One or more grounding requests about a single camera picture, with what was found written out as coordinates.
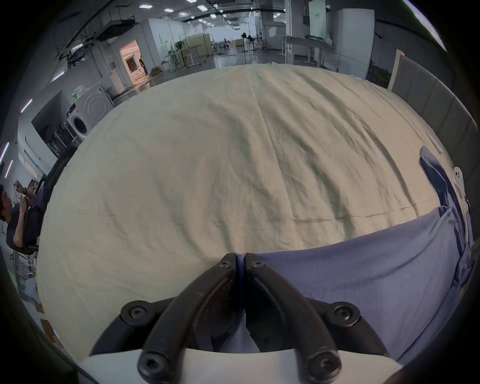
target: white partition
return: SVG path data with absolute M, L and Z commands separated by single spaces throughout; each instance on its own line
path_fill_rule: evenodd
M 365 79 L 372 55 L 374 30 L 375 12 L 372 9 L 345 8 L 327 13 L 327 32 L 335 49 L 324 53 L 324 66 Z

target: washer door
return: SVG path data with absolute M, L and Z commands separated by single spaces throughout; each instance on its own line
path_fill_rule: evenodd
M 75 129 L 80 134 L 83 134 L 83 135 L 87 134 L 87 126 L 85 125 L 84 121 L 81 118 L 75 116 L 72 122 L 73 122 L 73 125 L 75 126 Z

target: doorway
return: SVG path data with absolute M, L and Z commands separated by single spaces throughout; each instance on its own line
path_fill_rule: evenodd
M 120 56 L 133 85 L 143 83 L 150 78 L 142 60 L 137 40 L 122 47 Z

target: bed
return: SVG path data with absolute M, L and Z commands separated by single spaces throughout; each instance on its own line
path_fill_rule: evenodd
M 439 206 L 423 146 L 453 184 L 404 100 L 327 70 L 225 67 L 148 89 L 101 120 L 55 187 L 45 314 L 81 361 L 125 303 L 176 296 L 228 252 L 307 250 L 422 217 Z

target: dark shirt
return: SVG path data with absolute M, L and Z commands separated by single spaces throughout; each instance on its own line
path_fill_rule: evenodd
M 45 202 L 43 201 L 43 193 L 40 191 L 39 194 L 36 194 L 33 198 L 33 204 L 40 208 L 41 212 L 33 210 L 28 219 L 28 223 L 24 223 L 24 244 L 28 244 L 36 241 L 37 237 L 40 236 L 40 231 L 42 229 L 43 213 L 45 212 Z M 18 219 L 20 217 L 20 206 L 17 204 L 13 208 L 12 218 L 7 227 L 7 244 L 15 244 L 13 237 L 15 236 L 15 231 L 17 230 Z

